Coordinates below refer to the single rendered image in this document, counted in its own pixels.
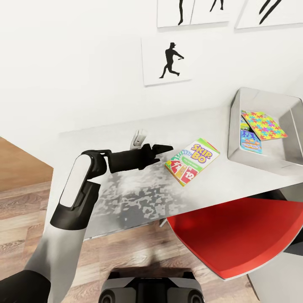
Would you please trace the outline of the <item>toy box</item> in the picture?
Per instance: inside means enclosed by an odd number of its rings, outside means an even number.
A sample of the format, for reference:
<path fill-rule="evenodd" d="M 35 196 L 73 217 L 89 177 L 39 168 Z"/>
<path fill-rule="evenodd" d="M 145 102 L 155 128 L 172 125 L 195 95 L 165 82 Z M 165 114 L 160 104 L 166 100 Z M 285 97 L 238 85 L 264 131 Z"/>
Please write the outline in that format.
<path fill-rule="evenodd" d="M 287 137 L 261 141 L 262 154 L 241 148 L 241 110 L 272 115 Z M 303 100 L 241 87 L 230 112 L 228 159 L 279 175 L 303 174 Z"/>

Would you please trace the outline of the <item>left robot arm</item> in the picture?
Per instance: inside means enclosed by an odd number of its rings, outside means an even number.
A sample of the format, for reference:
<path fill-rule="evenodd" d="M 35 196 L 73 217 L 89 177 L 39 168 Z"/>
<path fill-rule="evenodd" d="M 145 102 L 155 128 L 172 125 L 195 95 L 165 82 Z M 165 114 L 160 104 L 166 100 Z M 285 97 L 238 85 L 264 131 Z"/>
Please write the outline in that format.
<path fill-rule="evenodd" d="M 74 162 L 58 206 L 24 270 L 0 281 L 0 303 L 62 303 L 75 278 L 82 242 L 106 173 L 139 169 L 159 162 L 157 154 L 173 146 L 141 144 L 148 131 L 137 129 L 130 150 L 86 150 Z"/>

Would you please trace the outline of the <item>jigsaw puzzle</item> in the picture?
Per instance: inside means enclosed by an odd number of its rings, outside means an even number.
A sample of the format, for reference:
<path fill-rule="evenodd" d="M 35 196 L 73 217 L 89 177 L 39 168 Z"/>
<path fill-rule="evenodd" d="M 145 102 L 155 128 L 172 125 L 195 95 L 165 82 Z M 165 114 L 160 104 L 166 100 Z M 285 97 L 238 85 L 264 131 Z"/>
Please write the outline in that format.
<path fill-rule="evenodd" d="M 259 137 L 261 141 L 271 140 L 275 138 L 286 138 L 287 135 L 279 127 L 279 125 L 273 120 L 272 117 L 264 118 L 263 112 L 246 113 L 242 116 L 254 130 L 254 133 Z"/>

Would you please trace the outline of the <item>board game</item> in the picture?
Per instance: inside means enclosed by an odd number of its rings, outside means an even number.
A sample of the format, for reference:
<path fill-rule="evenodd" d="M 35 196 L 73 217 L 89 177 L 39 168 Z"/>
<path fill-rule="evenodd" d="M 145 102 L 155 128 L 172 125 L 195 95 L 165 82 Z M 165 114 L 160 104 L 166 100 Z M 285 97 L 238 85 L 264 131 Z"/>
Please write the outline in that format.
<path fill-rule="evenodd" d="M 240 129 L 243 129 L 245 131 L 250 131 L 250 132 L 254 132 L 254 130 L 251 128 L 251 126 L 248 124 L 248 122 L 245 120 L 245 118 L 242 116 L 243 114 L 246 113 L 255 113 L 255 112 L 250 112 L 250 111 L 245 111 L 245 110 L 241 110 L 240 112 Z M 264 114 L 263 117 L 272 117 L 272 115 L 267 115 Z M 273 117 L 272 117 L 273 118 Z"/>
<path fill-rule="evenodd" d="M 262 154 L 261 140 L 254 132 L 240 130 L 240 146 L 245 150 Z"/>
<path fill-rule="evenodd" d="M 165 163 L 165 167 L 184 187 L 220 155 L 204 138 L 199 137 L 179 154 Z"/>

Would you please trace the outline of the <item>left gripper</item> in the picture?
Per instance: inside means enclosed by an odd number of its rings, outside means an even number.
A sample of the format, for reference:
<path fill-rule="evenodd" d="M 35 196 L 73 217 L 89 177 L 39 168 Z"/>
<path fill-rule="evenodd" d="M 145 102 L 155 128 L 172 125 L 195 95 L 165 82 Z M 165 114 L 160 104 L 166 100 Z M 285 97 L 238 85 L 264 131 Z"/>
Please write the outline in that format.
<path fill-rule="evenodd" d="M 157 154 L 172 151 L 173 146 L 155 144 L 150 147 L 150 144 L 144 144 L 141 149 L 123 151 L 125 158 L 125 171 L 139 169 L 143 170 L 146 166 L 159 162 L 159 158 L 155 158 Z"/>

